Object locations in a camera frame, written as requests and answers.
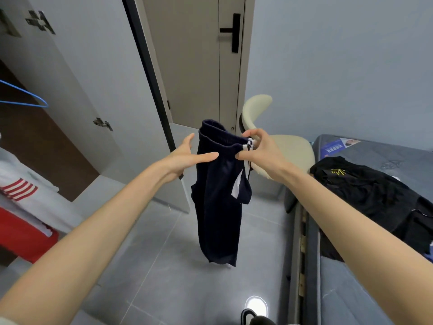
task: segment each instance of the black door handle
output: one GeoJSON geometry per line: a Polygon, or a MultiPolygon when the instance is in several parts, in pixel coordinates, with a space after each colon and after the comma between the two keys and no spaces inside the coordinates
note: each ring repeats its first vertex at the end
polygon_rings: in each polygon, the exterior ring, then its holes
{"type": "Polygon", "coordinates": [[[220,33],[232,33],[232,52],[239,53],[239,33],[241,29],[241,14],[233,14],[233,27],[231,28],[220,28],[220,33]]]}

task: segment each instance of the mattress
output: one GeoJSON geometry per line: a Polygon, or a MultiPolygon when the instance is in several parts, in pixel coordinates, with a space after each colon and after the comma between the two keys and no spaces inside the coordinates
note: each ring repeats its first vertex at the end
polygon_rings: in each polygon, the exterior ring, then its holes
{"type": "MultiPolygon", "coordinates": [[[[319,136],[313,144],[316,161],[325,153],[342,156],[349,162],[394,176],[433,201],[433,153],[370,141],[350,141],[345,146],[347,139],[340,138],[319,136]],[[333,147],[339,142],[342,148],[333,147]]],[[[303,324],[392,324],[343,262],[320,256],[319,228],[310,216],[306,221],[305,249],[306,287],[300,305],[303,324]]]]}

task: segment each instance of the forearm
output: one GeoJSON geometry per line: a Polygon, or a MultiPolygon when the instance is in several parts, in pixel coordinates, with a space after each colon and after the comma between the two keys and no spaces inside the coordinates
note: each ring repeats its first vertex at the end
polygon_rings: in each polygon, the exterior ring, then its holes
{"type": "Polygon", "coordinates": [[[69,324],[164,175],[151,165],[52,247],[0,301],[0,316],[20,325],[69,324]]]}
{"type": "Polygon", "coordinates": [[[285,185],[396,324],[433,319],[433,265],[311,176],[283,166],[285,185]]]}

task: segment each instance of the blue clothes hanger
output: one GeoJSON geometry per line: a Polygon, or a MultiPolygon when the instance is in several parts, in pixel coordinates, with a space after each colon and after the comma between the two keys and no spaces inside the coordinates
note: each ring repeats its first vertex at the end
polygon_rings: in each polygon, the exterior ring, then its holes
{"type": "Polygon", "coordinates": [[[4,83],[4,84],[6,84],[6,85],[8,85],[8,86],[10,86],[10,87],[13,87],[13,88],[15,88],[15,89],[18,89],[18,90],[20,90],[20,91],[22,91],[22,92],[25,92],[25,93],[27,93],[27,94],[29,94],[29,95],[35,97],[35,98],[38,98],[38,99],[41,100],[45,105],[39,105],[39,104],[34,104],[34,103],[17,103],[17,102],[15,102],[15,101],[4,101],[4,100],[0,100],[0,103],[12,103],[12,104],[15,104],[15,105],[25,105],[25,106],[33,106],[33,107],[48,108],[48,104],[47,104],[47,102],[46,102],[45,100],[43,100],[41,97],[36,96],[35,94],[33,94],[33,93],[31,93],[31,92],[28,92],[28,91],[26,91],[26,90],[24,90],[24,89],[21,89],[21,88],[19,88],[19,87],[16,87],[16,86],[14,86],[13,84],[10,84],[10,83],[5,82],[5,81],[3,81],[3,80],[0,80],[0,82],[1,82],[1,83],[4,83]]]}

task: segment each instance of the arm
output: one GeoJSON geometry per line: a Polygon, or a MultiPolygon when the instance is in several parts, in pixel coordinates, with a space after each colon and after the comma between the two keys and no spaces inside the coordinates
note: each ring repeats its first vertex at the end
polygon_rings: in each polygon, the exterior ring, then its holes
{"type": "Polygon", "coordinates": [[[256,163],[295,194],[394,323],[432,323],[433,264],[288,163],[265,131],[247,130],[243,136],[261,140],[256,150],[237,158],[256,163]]]}
{"type": "Polygon", "coordinates": [[[69,324],[156,191],[185,168],[218,153],[192,155],[187,136],[39,259],[0,301],[0,316],[19,325],[69,324]]]}

